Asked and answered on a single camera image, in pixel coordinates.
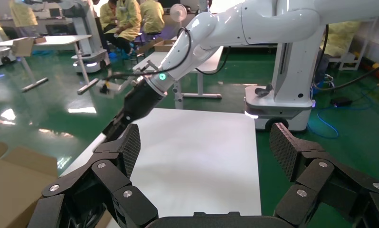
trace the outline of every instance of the white tabletop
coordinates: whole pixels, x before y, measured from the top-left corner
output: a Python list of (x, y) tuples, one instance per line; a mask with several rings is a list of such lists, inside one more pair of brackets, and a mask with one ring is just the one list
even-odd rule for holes
[[(48, 36), (46, 38), (46, 42), (34, 44), (36, 46), (58, 46), (58, 45), (69, 45), (75, 42), (78, 42), (83, 39), (90, 38), (92, 35), (76, 35), (76, 36)], [(23, 38), (8, 40), (4, 42), (0, 42), (0, 47), (10, 47), (13, 45), (14, 40), (20, 40)]]
[[(222, 56), (222, 51), (223, 51), (223, 47), (220, 47), (218, 49), (218, 51), (214, 55), (212, 55), (211, 58), (206, 60), (201, 66), (199, 66), (198, 69), (203, 71), (203, 72), (206, 72), (206, 73), (212, 73), (215, 70), (217, 70), (218, 65), (219, 65), (219, 61), (220, 61), (220, 57)], [(160, 66), (161, 62), (163, 61), (163, 59), (166, 57), (167, 54), (168, 54), (168, 52), (155, 51), (151, 55), (146, 57), (144, 60), (142, 60), (139, 64), (134, 66), (133, 70), (144, 67), (146, 65), (146, 63), (148, 62), (148, 60), (150, 60), (156, 66)]]
[[(243, 114), (154, 109), (136, 121), (142, 148), (131, 181), (159, 217), (261, 215), (254, 120)], [(63, 173), (82, 166), (95, 141)], [(108, 228), (117, 228), (112, 221)]]

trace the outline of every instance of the green floor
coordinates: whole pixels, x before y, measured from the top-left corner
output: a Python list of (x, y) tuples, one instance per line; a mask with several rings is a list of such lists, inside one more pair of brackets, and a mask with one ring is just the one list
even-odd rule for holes
[[(94, 90), (78, 96), (76, 91), (83, 85), (83, 79), (74, 73), (71, 53), (50, 53), (46, 56), (29, 57), (28, 62), (37, 78), (48, 77), (49, 82), (22, 94), (20, 89), (29, 84), (29, 79), (19, 62), (0, 67), (0, 141), (10, 148), (27, 146), (36, 151), (57, 157), (61, 173), (103, 130), (123, 105), (123, 94), (115, 99), (99, 96)], [(222, 100), (184, 100), (184, 108), (215, 112), (241, 113), (243, 111), (244, 88), (249, 84), (266, 85), (271, 81), (275, 55), (261, 53), (235, 53), (230, 55), (225, 68), (216, 76), (206, 76), (205, 92), (221, 93)], [(116, 61), (115, 71), (127, 70)], [(342, 83), (362, 72), (332, 71), (335, 82)], [(93, 77), (104, 77), (99, 73)], [(359, 98), (361, 91), (372, 88), (379, 80), (367, 78), (350, 86), (336, 95)], [(183, 79), (184, 92), (196, 92), (196, 75)], [(364, 111), (328, 110), (322, 117), (339, 130), (338, 139), (324, 139), (310, 132), (297, 137), (320, 143), (339, 161), (379, 178), (379, 89), (369, 95), (373, 107)], [(316, 97), (318, 107), (326, 107), (330, 96)], [(361, 99), (357, 106), (365, 107), (370, 102)], [(174, 108), (170, 94), (159, 105), (160, 108)], [(316, 117), (314, 110), (311, 127), (328, 136), (334, 132)], [(272, 156), (268, 145), (269, 133), (257, 133), (258, 165), (261, 187), (262, 212), (272, 215), (283, 194), (291, 186)], [(322, 205), (310, 227), (351, 227), (333, 209)]]

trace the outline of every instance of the cardboard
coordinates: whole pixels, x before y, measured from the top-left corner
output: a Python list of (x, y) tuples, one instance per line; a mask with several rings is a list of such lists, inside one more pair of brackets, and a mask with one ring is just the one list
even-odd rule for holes
[(151, 41), (151, 42), (149, 42), (149, 43), (143, 45), (142, 47), (140, 47), (140, 48), (136, 51), (136, 53), (137, 53), (137, 54), (145, 53), (146, 51), (148, 51), (148, 50), (150, 50), (152, 47), (154, 47), (155, 44), (160, 43), (160, 42), (162, 42), (162, 41), (163, 41), (163, 38), (159, 37), (159, 38), (157, 38), (157, 39), (155, 39), (155, 40), (153, 40), (153, 41)]
[(41, 191), (57, 179), (57, 160), (0, 142), (0, 228), (25, 228)]
[(34, 43), (35, 44), (40, 44), (40, 43), (45, 43), (47, 42), (46, 38), (45, 37), (37, 37), (37, 38), (34, 38)]
[(112, 218), (111, 214), (106, 210), (95, 228), (106, 228)]
[(175, 42), (177, 41), (172, 39), (163, 40), (154, 45), (154, 50), (159, 52), (169, 52), (171, 48), (173, 48)]
[(33, 49), (34, 38), (23, 38), (14, 40), (12, 45), (12, 53), (18, 57), (29, 57)]

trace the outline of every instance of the black power adapter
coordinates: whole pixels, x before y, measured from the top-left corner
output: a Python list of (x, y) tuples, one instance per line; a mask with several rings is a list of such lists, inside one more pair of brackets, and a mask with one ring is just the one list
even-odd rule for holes
[(331, 99), (331, 105), (335, 107), (344, 107), (352, 104), (352, 100), (347, 97), (341, 96)]

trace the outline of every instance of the green indicator light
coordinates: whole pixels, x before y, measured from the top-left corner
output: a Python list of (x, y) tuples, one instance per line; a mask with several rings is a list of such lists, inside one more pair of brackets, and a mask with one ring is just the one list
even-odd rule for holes
[(165, 74), (159, 74), (159, 78), (160, 78), (160, 80), (164, 80), (164, 79), (166, 79), (166, 75)]

